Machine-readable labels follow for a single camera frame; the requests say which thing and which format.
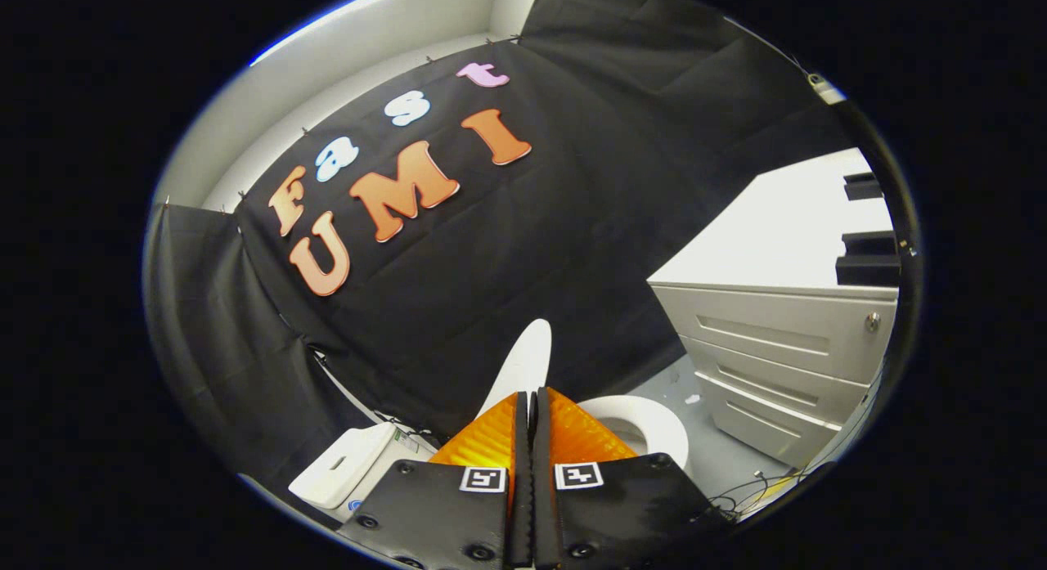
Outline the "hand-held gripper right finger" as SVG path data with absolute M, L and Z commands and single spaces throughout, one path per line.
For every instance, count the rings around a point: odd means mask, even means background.
M 537 569 L 650 569 L 720 541 L 732 521 L 687 467 L 668 407 L 616 395 L 532 398 L 532 560 Z

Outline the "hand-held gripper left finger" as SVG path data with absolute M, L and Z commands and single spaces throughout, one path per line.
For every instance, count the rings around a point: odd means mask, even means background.
M 430 460 L 393 462 L 340 535 L 418 569 L 530 567 L 530 401 L 512 393 Z

